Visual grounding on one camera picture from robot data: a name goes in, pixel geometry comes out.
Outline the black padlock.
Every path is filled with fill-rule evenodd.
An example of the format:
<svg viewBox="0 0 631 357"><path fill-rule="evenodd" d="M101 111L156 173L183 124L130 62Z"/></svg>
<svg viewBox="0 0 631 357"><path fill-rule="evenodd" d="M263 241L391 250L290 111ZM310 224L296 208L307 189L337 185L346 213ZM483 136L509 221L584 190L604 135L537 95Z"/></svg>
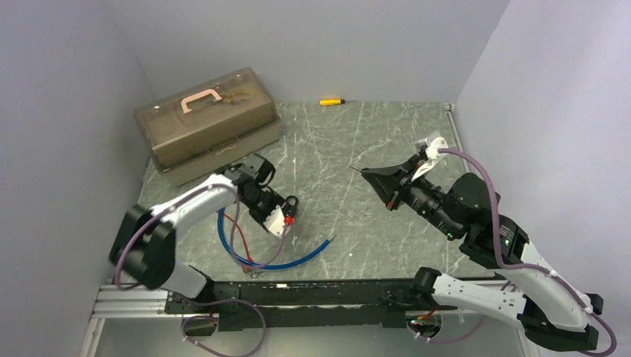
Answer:
<svg viewBox="0 0 631 357"><path fill-rule="evenodd" d="M299 199L297 196L289 195L284 199L284 203L281 205L281 210L285 217L291 217L294 219L298 212Z"/></svg>

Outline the blue cable lock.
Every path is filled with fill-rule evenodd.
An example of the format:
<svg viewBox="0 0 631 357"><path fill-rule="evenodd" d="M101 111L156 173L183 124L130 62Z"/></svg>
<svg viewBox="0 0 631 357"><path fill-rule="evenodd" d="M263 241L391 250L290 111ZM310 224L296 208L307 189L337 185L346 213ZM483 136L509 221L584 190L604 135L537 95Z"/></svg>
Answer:
<svg viewBox="0 0 631 357"><path fill-rule="evenodd" d="M234 243L230 242L230 238L234 238L232 235L232 231L234 231L234 233L237 235L237 238L243 247L243 256L236 252ZM281 237L281 242L279 243L275 251L275 256L271 256L268 262L258 262L252 256L248 240L243 229L240 226L239 220L226 213L225 208L219 209L217 213L217 236L220 240L221 246L225 249L225 251L229 255L233 256L237 265L239 265L245 272L248 273L253 270L283 271L291 268L297 268L306 264L307 262L310 262L311 260L314 260L318 255L322 254L336 238L335 233L330 234L316 248L308 251L303 256L286 262L278 263L277 260L283 252L285 246L285 241L283 241L284 237Z"/></svg>

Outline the black headed key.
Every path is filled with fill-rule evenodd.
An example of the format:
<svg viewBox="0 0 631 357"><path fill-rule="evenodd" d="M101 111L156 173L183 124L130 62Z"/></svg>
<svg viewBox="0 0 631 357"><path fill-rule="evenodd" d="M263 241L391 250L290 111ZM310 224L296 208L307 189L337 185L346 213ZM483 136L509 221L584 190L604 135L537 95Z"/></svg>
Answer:
<svg viewBox="0 0 631 357"><path fill-rule="evenodd" d="M349 167L349 168L351 168L352 170L357 171L358 173L363 173L363 172L365 171L364 169L361 169L361 168L355 167L355 166L353 166L353 165L348 165L348 167Z"/></svg>

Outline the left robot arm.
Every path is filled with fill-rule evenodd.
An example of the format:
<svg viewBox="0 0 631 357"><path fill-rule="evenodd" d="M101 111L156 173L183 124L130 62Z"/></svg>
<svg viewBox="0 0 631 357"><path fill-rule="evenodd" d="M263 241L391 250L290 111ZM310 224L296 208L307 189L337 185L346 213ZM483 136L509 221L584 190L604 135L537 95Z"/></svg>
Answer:
<svg viewBox="0 0 631 357"><path fill-rule="evenodd" d="M265 231L284 238L293 224L298 198L283 197L270 188L274 177L274 165L252 154L215 170L175 199L151 208L132 206L109 253L115 267L113 283L121 285L121 275L127 274L147 289L180 294L195 312L208 310L216 299L214 281L193 266L177 262L176 239L231 205L247 207L251 218Z"/></svg>

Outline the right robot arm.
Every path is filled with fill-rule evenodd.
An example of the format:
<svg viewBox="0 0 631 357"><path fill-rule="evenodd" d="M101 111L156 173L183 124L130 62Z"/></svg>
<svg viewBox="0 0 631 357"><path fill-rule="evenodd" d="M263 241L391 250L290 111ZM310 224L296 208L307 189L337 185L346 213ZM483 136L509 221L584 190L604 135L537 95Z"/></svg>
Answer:
<svg viewBox="0 0 631 357"><path fill-rule="evenodd" d="M536 345L556 352L598 353L596 323L603 298L579 292L538 252L527 233L499 214L499 195L472 173L442 190L417 174L414 161L360 173L388 210L407 206L450 240L474 263L515 285L503 292L464 282L432 268L420 268L410 288L420 308L456 306L502 321Z"/></svg>

